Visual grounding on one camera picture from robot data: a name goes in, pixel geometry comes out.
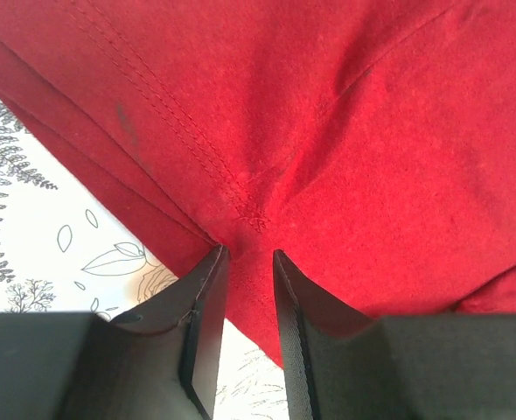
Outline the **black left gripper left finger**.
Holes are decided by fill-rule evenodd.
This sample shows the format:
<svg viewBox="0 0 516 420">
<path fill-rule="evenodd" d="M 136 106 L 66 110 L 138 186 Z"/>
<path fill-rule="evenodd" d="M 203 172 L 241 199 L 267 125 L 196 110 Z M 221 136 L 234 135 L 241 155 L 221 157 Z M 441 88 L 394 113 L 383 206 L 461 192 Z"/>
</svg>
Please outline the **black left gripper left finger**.
<svg viewBox="0 0 516 420">
<path fill-rule="evenodd" d="M 111 321 L 0 313 L 0 419 L 213 417 L 230 255 Z"/>
</svg>

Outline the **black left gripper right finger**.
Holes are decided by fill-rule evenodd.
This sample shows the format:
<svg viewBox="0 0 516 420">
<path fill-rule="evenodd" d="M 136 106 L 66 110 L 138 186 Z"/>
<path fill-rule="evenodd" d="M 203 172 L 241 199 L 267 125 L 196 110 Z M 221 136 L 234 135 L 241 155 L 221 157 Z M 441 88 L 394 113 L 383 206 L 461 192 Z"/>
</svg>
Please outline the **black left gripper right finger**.
<svg viewBox="0 0 516 420">
<path fill-rule="evenodd" d="M 370 318 L 273 255 L 293 419 L 516 419 L 516 314 Z"/>
</svg>

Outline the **dark red t shirt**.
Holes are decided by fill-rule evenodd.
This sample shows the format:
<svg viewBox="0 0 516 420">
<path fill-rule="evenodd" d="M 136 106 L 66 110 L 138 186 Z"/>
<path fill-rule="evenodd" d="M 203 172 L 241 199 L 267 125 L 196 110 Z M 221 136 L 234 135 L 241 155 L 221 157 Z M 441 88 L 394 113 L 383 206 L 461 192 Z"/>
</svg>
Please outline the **dark red t shirt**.
<svg viewBox="0 0 516 420">
<path fill-rule="evenodd" d="M 284 250 L 371 316 L 516 312 L 516 1 L 0 1 L 0 97 L 169 269 Z"/>
</svg>

